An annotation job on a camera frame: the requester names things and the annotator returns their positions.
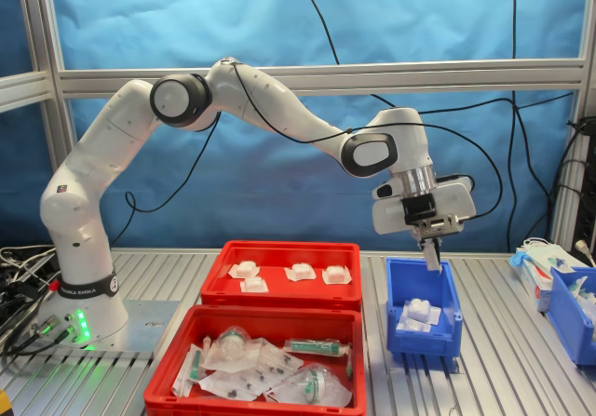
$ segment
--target slotted metal table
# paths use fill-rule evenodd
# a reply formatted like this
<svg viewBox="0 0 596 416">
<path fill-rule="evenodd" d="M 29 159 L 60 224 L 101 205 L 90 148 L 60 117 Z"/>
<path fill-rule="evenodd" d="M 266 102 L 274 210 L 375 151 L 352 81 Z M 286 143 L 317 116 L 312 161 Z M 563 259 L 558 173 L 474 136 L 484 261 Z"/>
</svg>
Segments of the slotted metal table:
<svg viewBox="0 0 596 416">
<path fill-rule="evenodd" d="M 16 415 L 144 413 L 142 391 L 219 250 L 116 249 L 121 293 L 180 302 L 156 359 L 148 355 L 57 350 L 0 365 L 0 388 Z M 361 252 L 367 414 L 596 414 L 596 369 L 569 359 L 548 319 L 533 311 L 507 256 L 445 254 L 464 314 L 461 356 L 397 356 L 385 348 L 385 257 Z"/>
</svg>

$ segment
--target sterile packaging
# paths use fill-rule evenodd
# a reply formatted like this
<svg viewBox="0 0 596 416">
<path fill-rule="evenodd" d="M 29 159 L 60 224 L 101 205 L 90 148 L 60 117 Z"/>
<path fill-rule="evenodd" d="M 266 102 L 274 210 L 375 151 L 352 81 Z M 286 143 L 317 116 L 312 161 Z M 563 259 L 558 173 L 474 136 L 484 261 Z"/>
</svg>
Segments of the sterile packaging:
<svg viewBox="0 0 596 416">
<path fill-rule="evenodd" d="M 257 364 L 262 346 L 263 339 L 252 340 L 243 328 L 232 326 L 211 345 L 202 366 L 224 372 L 252 368 Z"/>
<path fill-rule="evenodd" d="M 582 276 L 581 278 L 578 278 L 571 286 L 569 286 L 569 291 L 571 292 L 574 298 L 577 298 L 581 290 L 581 287 L 587 279 L 587 276 Z"/>
<path fill-rule="evenodd" d="M 269 288 L 267 287 L 267 283 L 265 283 L 264 279 L 259 276 L 255 276 L 254 278 L 246 278 L 244 281 L 240 283 L 240 290 L 242 292 L 250 292 L 250 293 L 267 293 Z"/>
<path fill-rule="evenodd" d="M 331 357 L 345 356 L 347 349 L 347 345 L 343 346 L 339 340 L 289 339 L 283 345 L 283 350 L 286 353 L 316 354 Z"/>
<path fill-rule="evenodd" d="M 193 362 L 196 358 L 196 353 L 200 351 L 198 346 L 190 345 L 190 350 L 184 358 L 184 362 L 178 375 L 171 386 L 171 392 L 177 397 L 188 397 L 190 390 L 193 388 L 193 383 L 190 381 L 190 373 L 193 368 Z"/>
<path fill-rule="evenodd" d="M 548 274 L 551 267 L 562 274 L 571 274 L 574 267 L 588 267 L 585 263 L 563 250 L 561 246 L 540 239 L 524 241 L 521 249 L 532 258 L 534 264 Z"/>
<path fill-rule="evenodd" d="M 550 305 L 552 277 L 536 266 L 532 259 L 522 250 L 511 257 L 509 264 L 520 276 L 521 283 L 528 293 L 537 312 L 546 312 Z"/>
<path fill-rule="evenodd" d="M 396 327 L 397 330 L 413 330 L 417 332 L 430 332 L 432 325 L 422 323 L 421 321 L 409 318 L 404 313 L 401 313 L 400 321 Z"/>
<path fill-rule="evenodd" d="M 286 271 L 286 276 L 290 281 L 317 278 L 317 274 L 315 274 L 313 267 L 305 262 L 294 264 L 291 269 L 284 267 L 283 270 Z"/>
<path fill-rule="evenodd" d="M 330 265 L 322 275 L 325 284 L 349 284 L 352 281 L 350 271 L 343 265 Z"/>
<path fill-rule="evenodd" d="M 431 306 L 428 300 L 412 299 L 403 305 L 403 315 L 412 320 L 438 325 L 440 319 L 440 307 Z"/>
<path fill-rule="evenodd" d="M 205 379 L 198 383 L 202 390 L 209 391 L 216 396 L 223 397 L 229 400 L 245 400 L 252 401 L 257 398 L 249 391 L 246 391 L 237 382 L 235 374 L 229 372 L 217 371 L 207 376 Z"/>
<path fill-rule="evenodd" d="M 261 269 L 253 261 L 243 261 L 240 264 L 234 264 L 228 274 L 233 278 L 254 278 Z"/>
<path fill-rule="evenodd" d="M 284 353 L 264 339 L 260 340 L 263 347 L 254 368 L 244 369 L 234 374 L 223 371 L 216 371 L 211 374 L 211 379 L 206 381 L 206 384 L 217 392 L 214 394 L 226 397 L 225 395 L 234 394 L 236 391 L 236 395 L 240 396 L 241 400 L 254 400 L 271 387 L 290 377 L 304 364 L 301 359 Z M 246 399 L 244 398 L 246 394 L 251 394 L 254 398 Z"/>
<path fill-rule="evenodd" d="M 197 348 L 194 354 L 191 356 L 191 367 L 188 373 L 188 381 L 192 383 L 198 383 L 207 375 L 207 372 L 201 365 L 204 360 L 205 359 L 203 358 L 203 351 L 201 350 L 201 348 Z"/>
<path fill-rule="evenodd" d="M 350 403 L 352 392 L 345 389 L 330 369 L 312 363 L 273 387 L 265 394 L 265 398 L 283 404 L 342 408 Z"/>
</svg>

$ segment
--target metal profile bar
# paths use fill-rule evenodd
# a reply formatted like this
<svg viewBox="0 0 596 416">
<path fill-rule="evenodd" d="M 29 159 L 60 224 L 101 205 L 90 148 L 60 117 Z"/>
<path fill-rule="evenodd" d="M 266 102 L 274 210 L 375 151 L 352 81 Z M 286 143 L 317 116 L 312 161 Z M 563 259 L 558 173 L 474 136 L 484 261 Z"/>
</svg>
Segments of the metal profile bar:
<svg viewBox="0 0 596 416">
<path fill-rule="evenodd" d="M 47 73 L 51 96 L 41 103 L 51 165 L 57 169 L 75 144 L 74 127 L 58 88 L 62 68 L 59 39 L 51 0 L 20 0 L 34 70 Z"/>
<path fill-rule="evenodd" d="M 584 26 L 580 58 L 585 61 L 585 70 L 581 80 L 581 89 L 576 95 L 576 106 L 572 122 L 576 123 L 581 117 L 596 114 L 596 83 L 592 79 L 595 70 L 594 62 L 594 34 L 596 33 L 596 0 L 586 0 Z M 573 129 L 570 130 L 568 139 L 571 139 Z M 579 136 L 574 147 L 569 151 L 569 158 L 586 160 L 588 155 L 589 137 Z M 581 189 L 584 179 L 584 165 L 570 163 L 567 165 L 560 182 L 577 190 Z M 571 250 L 576 227 L 579 197 L 573 191 L 561 188 L 554 212 L 551 239 L 565 250 Z"/>
<path fill-rule="evenodd" d="M 52 97 L 46 72 L 30 72 L 0 78 L 0 114 Z"/>
<path fill-rule="evenodd" d="M 104 98 L 131 79 L 206 75 L 207 68 L 69 70 L 59 73 L 65 98 Z M 262 67 L 297 95 L 364 95 L 432 91 L 579 89 L 581 59 L 471 60 L 393 64 Z"/>
</svg>

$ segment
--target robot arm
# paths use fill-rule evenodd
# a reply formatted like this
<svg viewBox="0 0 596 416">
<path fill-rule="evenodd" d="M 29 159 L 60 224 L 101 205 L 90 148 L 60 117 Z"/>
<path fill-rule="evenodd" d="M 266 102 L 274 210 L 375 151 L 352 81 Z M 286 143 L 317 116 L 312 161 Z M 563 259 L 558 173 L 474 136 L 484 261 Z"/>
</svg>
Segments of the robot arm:
<svg viewBox="0 0 596 416">
<path fill-rule="evenodd" d="M 426 133 L 413 109 L 382 111 L 371 128 L 343 133 L 311 114 L 278 80 L 231 58 L 218 61 L 205 78 L 172 75 L 154 86 L 130 81 L 103 107 L 41 200 L 61 284 L 59 293 L 41 306 L 38 321 L 54 315 L 62 322 L 56 330 L 63 330 L 68 324 L 64 321 L 84 314 L 85 326 L 73 324 L 73 338 L 65 344 L 103 339 L 127 321 L 100 215 L 102 194 L 158 126 L 201 130 L 212 125 L 220 111 L 312 141 L 352 176 L 366 178 L 388 169 L 389 181 L 373 192 L 374 228 L 380 234 L 410 230 L 429 265 L 438 266 L 437 237 L 461 231 L 462 218 L 476 212 L 465 181 L 437 182 Z M 341 135 L 326 139 L 336 134 Z"/>
</svg>

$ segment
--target blue plastic bin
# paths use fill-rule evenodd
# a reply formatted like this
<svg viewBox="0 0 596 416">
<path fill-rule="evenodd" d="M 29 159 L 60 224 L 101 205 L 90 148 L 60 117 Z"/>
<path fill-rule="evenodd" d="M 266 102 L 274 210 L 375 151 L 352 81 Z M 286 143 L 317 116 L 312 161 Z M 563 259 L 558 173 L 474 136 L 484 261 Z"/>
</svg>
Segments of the blue plastic bin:
<svg viewBox="0 0 596 416">
<path fill-rule="evenodd" d="M 596 365 L 596 342 L 592 341 L 594 325 L 577 304 L 569 291 L 574 281 L 587 276 L 582 288 L 596 292 L 596 269 L 592 267 L 576 267 L 572 274 L 552 272 L 552 292 L 550 308 L 547 312 L 567 354 L 577 365 Z"/>
<path fill-rule="evenodd" d="M 387 349 L 393 353 L 459 356 L 464 318 L 448 262 L 429 272 L 422 260 L 387 258 Z M 419 298 L 441 308 L 430 332 L 397 330 L 405 302 Z"/>
</svg>

